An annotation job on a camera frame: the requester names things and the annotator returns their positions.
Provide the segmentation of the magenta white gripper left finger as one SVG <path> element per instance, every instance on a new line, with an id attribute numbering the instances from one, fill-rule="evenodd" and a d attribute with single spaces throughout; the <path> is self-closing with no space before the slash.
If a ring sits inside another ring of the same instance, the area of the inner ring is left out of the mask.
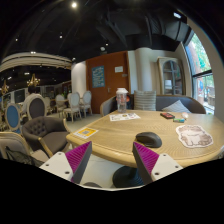
<path id="1" fill-rule="evenodd" d="M 92 142 L 89 141 L 67 153 L 58 152 L 40 166 L 65 180 L 79 184 L 92 153 Z"/>

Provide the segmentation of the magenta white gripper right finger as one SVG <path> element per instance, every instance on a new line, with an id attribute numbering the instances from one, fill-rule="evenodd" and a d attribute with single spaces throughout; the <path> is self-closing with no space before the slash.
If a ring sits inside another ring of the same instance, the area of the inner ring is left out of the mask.
<path id="1" fill-rule="evenodd" d="M 168 154 L 157 154 L 137 142 L 133 143 L 132 152 L 145 185 L 182 169 L 182 166 Z"/>

